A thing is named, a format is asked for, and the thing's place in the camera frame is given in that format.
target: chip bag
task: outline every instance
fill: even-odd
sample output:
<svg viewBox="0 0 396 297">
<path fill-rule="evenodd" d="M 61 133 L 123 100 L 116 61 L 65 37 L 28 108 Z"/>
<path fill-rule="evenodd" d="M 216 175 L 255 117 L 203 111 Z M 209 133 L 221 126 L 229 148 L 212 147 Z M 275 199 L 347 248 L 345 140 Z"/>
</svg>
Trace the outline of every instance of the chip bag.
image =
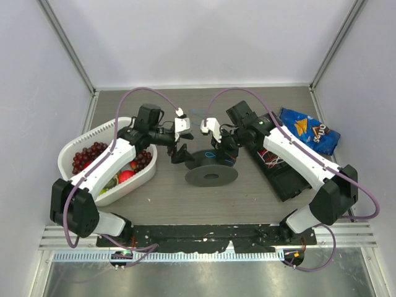
<svg viewBox="0 0 396 297">
<path fill-rule="evenodd" d="M 279 117 L 294 136 L 315 152 L 333 155 L 340 139 L 339 133 L 306 114 L 287 108 L 282 108 Z"/>
</svg>

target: black disc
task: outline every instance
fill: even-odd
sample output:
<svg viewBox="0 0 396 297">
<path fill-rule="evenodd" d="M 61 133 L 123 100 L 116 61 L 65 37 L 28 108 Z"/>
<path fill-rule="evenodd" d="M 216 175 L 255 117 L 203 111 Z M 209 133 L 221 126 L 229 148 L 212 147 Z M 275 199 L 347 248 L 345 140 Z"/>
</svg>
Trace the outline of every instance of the black disc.
<svg viewBox="0 0 396 297">
<path fill-rule="evenodd" d="M 186 181 L 197 187 L 220 187 L 232 183 L 238 172 L 225 165 L 205 165 L 187 172 Z"/>
<path fill-rule="evenodd" d="M 217 160 L 216 151 L 214 149 L 198 150 L 191 154 L 194 161 L 185 161 L 184 164 L 188 169 L 194 169 L 205 165 L 225 165 L 228 167 L 234 166 L 232 160 Z"/>
</svg>

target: red grapes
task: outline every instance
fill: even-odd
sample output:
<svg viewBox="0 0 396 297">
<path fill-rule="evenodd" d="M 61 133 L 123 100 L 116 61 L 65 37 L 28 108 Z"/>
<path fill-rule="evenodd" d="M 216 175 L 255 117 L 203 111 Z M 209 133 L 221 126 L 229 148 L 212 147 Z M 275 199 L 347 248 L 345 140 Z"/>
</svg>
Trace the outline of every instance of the red grapes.
<svg viewBox="0 0 396 297">
<path fill-rule="evenodd" d="M 108 148 L 108 144 L 103 142 L 95 142 L 90 147 L 84 147 L 80 153 L 75 153 L 73 157 L 73 174 L 79 174 L 82 170 L 89 166 L 96 158 L 100 156 Z M 134 173 L 142 171 L 153 159 L 152 154 L 144 150 L 133 161 L 130 166 Z"/>
<path fill-rule="evenodd" d="M 75 153 L 73 157 L 73 174 L 79 174 L 87 163 L 91 163 L 107 149 L 107 144 L 95 142 L 91 147 L 84 147 L 80 153 Z"/>
</svg>

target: red apple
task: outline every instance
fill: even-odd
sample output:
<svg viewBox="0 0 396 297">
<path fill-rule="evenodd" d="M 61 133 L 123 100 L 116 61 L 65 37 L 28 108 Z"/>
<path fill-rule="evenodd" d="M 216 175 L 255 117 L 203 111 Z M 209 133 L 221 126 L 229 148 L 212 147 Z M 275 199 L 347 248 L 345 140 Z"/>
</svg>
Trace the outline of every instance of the red apple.
<svg viewBox="0 0 396 297">
<path fill-rule="evenodd" d="M 119 183 L 125 182 L 127 179 L 133 177 L 135 173 L 131 170 L 125 170 L 119 174 L 118 181 Z"/>
</svg>

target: plastic basket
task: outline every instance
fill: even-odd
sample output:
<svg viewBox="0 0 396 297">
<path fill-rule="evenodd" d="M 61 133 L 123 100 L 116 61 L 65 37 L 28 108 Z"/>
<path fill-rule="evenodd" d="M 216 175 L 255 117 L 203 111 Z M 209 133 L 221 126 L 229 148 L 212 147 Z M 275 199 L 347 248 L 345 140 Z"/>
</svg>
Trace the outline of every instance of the plastic basket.
<svg viewBox="0 0 396 297">
<path fill-rule="evenodd" d="M 122 117 L 118 118 L 118 129 L 128 126 L 131 122 L 131 118 Z M 108 121 L 101 126 L 98 126 L 80 137 L 70 141 L 61 150 L 58 156 L 58 168 L 62 174 L 62 178 L 65 180 L 70 179 L 72 174 L 72 160 L 77 152 L 81 152 L 84 147 L 91 146 L 94 142 L 103 142 L 109 144 L 114 137 L 114 120 Z M 151 152 L 153 158 L 151 162 L 139 173 L 133 177 L 127 179 L 125 182 L 118 184 L 107 192 L 94 197 L 95 204 L 97 206 L 106 206 L 114 201 L 120 199 L 122 196 L 132 192 L 137 187 L 143 185 L 150 180 L 157 170 L 157 148 L 155 145 L 150 145 L 147 150 Z"/>
</svg>

